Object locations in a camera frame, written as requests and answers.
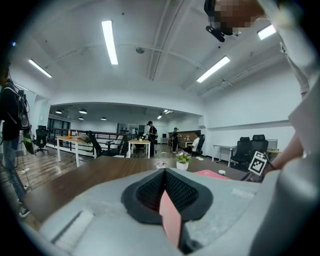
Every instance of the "forearm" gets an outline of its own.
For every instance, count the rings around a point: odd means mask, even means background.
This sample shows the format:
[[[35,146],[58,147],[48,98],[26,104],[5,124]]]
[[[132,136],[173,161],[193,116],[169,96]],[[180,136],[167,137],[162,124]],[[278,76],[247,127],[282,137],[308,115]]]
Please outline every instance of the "forearm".
[[[280,155],[278,155],[276,159],[272,161],[272,165],[277,170],[281,170],[287,162],[291,161],[292,159],[301,157],[303,153],[304,149],[302,147],[300,139],[295,133],[288,146],[284,149],[284,151]]]

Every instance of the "black and white qr marker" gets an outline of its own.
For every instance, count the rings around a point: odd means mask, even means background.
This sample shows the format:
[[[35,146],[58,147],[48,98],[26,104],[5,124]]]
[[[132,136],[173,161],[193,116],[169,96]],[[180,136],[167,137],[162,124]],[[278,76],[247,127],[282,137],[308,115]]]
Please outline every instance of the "black and white qr marker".
[[[266,167],[267,161],[265,154],[256,151],[248,170],[260,176]]]

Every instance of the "person wearing backpack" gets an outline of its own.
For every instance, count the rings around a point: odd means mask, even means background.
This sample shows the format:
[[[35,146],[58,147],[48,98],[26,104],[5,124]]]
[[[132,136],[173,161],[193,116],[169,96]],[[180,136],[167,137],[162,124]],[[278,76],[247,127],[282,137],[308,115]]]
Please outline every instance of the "person wearing backpack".
[[[9,66],[10,62],[8,60],[0,65],[0,121],[4,121],[2,128],[3,167],[18,196],[18,203],[22,205],[19,215],[25,218],[30,213],[23,203],[27,192],[15,170],[15,159],[21,129],[19,102],[14,83],[9,79]]]

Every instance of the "black shirt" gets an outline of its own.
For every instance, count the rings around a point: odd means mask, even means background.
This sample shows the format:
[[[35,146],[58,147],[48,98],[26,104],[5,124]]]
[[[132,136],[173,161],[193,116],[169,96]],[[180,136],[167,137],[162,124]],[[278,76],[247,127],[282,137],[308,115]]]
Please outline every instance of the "black shirt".
[[[12,90],[5,88],[16,90],[12,81],[8,79],[0,94],[0,120],[4,121],[2,138],[5,141],[12,141],[20,133],[17,95]]]
[[[172,138],[175,142],[178,141],[178,133],[176,131],[173,132]]]
[[[154,126],[150,127],[149,133],[151,133],[151,134],[149,134],[149,141],[155,142],[156,133],[157,133],[156,127],[154,127]]]

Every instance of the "person sitting in chair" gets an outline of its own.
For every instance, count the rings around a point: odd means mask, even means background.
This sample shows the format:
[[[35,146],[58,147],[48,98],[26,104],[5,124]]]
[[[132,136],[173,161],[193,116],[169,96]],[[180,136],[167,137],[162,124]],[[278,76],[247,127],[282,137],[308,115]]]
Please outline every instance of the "person sitting in chair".
[[[200,133],[198,131],[196,131],[195,135],[196,135],[196,139],[193,141],[192,144],[189,144],[184,149],[185,152],[192,153],[192,152],[196,152],[197,151],[197,147],[198,147],[199,140],[200,140],[200,138],[199,138],[200,137]]]

